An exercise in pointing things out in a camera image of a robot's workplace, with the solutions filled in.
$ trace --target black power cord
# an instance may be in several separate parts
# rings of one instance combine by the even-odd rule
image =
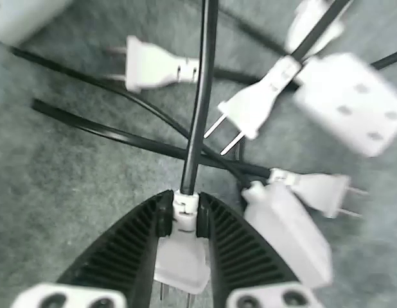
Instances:
[[[200,1],[188,0],[188,2],[200,8]],[[229,22],[236,29],[250,36],[253,40],[260,43],[262,46],[275,52],[279,56],[286,56],[288,54],[284,46],[278,43],[273,35],[271,35],[270,33],[264,33],[263,31],[253,26],[249,22],[245,21],[243,18],[237,16],[235,13],[233,13],[224,6],[219,6],[218,11],[220,13],[220,17],[223,17],[225,21]]]
[[[85,132],[93,133],[100,137],[127,144],[129,146],[135,146],[142,150],[151,151],[157,154],[162,154],[182,160],[186,159],[185,149],[178,148],[164,142],[147,139],[138,135],[134,135],[132,133],[124,132],[122,130],[118,130],[109,126],[102,125],[100,123],[90,121],[88,119],[84,119],[60,108],[53,107],[39,99],[33,100],[31,108],[66,125],[78,128]],[[219,169],[226,169],[225,165],[234,166],[242,173],[252,176],[259,176],[262,178],[268,178],[270,176],[270,170],[267,168],[255,166],[252,164],[239,163],[237,161],[227,160],[224,158],[221,159],[224,161],[224,164],[220,164],[214,161],[208,155],[201,154],[199,162],[202,165]]]
[[[374,63],[372,63],[371,65],[375,68],[375,69],[384,69],[392,64],[397,63],[397,52],[380,59],[379,61],[376,61]]]
[[[47,58],[44,58],[42,56],[39,56],[35,53],[21,50],[17,47],[13,46],[7,46],[3,43],[0,42],[0,44],[4,47],[6,47],[9,52],[11,52],[13,55],[23,58],[31,63],[43,66],[47,69],[51,69],[52,71],[58,72],[60,74],[64,74],[66,76],[72,77],[76,80],[80,80],[82,82],[86,82],[90,85],[94,85],[95,87],[99,87],[101,89],[107,90],[111,93],[115,93],[117,95],[120,95],[129,101],[133,101],[134,103],[138,104],[139,106],[143,107],[147,111],[151,112],[153,115],[158,117],[159,119],[163,120],[166,124],[170,125],[174,130],[179,132],[181,135],[183,135],[185,138],[189,138],[190,134],[189,132],[180,124],[178,123],[175,119],[170,117],[166,112],[161,110],[160,108],[154,106],[150,102],[144,100],[140,95],[134,94],[131,92],[127,92],[126,90],[120,88],[120,87],[115,87],[112,85],[107,85],[103,81],[94,78],[92,76],[89,76],[85,73],[81,73],[80,71],[76,71],[74,69],[68,68],[62,64],[59,64],[55,61],[49,60]],[[225,167],[226,170],[228,170],[233,176],[237,178],[237,180],[242,183],[244,187],[249,187],[251,185],[250,181],[248,178],[243,175],[236,167],[231,165],[230,163],[227,163],[225,160],[221,158],[221,156],[213,151],[211,148],[203,144],[203,151],[207,153],[207,155],[214,161],[218,162],[222,166]]]
[[[206,129],[210,106],[216,56],[218,0],[203,0],[202,3],[199,79],[187,145],[187,157],[184,162],[180,187],[180,192],[187,195],[194,194],[199,157],[203,147],[204,130]]]
[[[350,1],[351,0],[335,0],[291,56],[299,62],[302,62],[310,49],[313,48],[321,35],[327,30],[328,26],[333,23]]]

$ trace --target white outlet block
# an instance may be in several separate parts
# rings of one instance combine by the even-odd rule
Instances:
[[[312,58],[297,79],[296,105],[353,151],[378,156],[397,136],[397,90],[356,56]]]
[[[20,44],[73,0],[0,0],[0,41]]]

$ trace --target plug prong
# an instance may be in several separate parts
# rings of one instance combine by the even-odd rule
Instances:
[[[231,142],[224,148],[224,150],[220,153],[220,155],[223,156],[223,155],[227,154],[227,152],[230,151],[230,150],[233,148],[233,146],[235,146],[240,140],[242,140],[244,136],[245,136],[245,135],[244,135],[243,132],[239,133],[239,134],[237,135],[237,137],[234,138],[233,141],[231,141]]]
[[[102,75],[101,78],[126,82],[126,76],[125,75],[106,74],[106,75]]]
[[[194,304],[195,295],[187,293],[187,305],[186,308],[191,308]]]
[[[127,53],[127,47],[106,47],[105,50],[108,53],[120,53],[120,54]]]
[[[166,297],[168,296],[168,289],[169,289],[168,284],[160,283],[160,300],[166,299]]]
[[[368,196],[369,195],[368,191],[363,191],[362,189],[354,188],[354,187],[348,187],[348,191],[351,191],[354,194],[359,194],[360,196]]]
[[[204,138],[209,137],[216,130],[216,128],[218,128],[219,125],[222,124],[222,122],[226,119],[226,117],[227,114],[223,114],[221,117],[219,117],[216,123],[211,125],[211,128],[209,128],[209,130],[206,131],[206,133],[204,134]]]
[[[362,218],[363,215],[356,213],[356,212],[352,212],[350,210],[345,210],[345,209],[339,209],[340,213],[343,213],[345,215],[351,216],[351,217],[356,217],[356,218]]]

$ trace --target two-prong plug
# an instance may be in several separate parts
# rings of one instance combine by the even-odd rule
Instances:
[[[232,122],[240,133],[225,147],[221,155],[225,155],[245,136],[249,139],[257,138],[258,129],[269,117],[276,98],[300,68],[301,64],[291,56],[278,60],[258,83],[244,88],[230,100],[218,105],[223,114],[206,132],[204,138],[209,137],[225,119]]]
[[[175,56],[133,35],[127,37],[126,47],[110,48],[109,51],[126,56],[126,71],[124,75],[110,74],[105,77],[125,82],[126,89],[131,92],[171,83],[196,83],[199,78],[198,59]]]
[[[360,214],[342,208],[342,203],[348,191],[360,195],[368,195],[367,192],[350,187],[351,178],[347,175],[326,175],[314,173],[299,175],[274,168],[268,183],[284,183],[296,194],[305,205],[322,212],[327,218],[336,218],[338,213],[354,217]]]

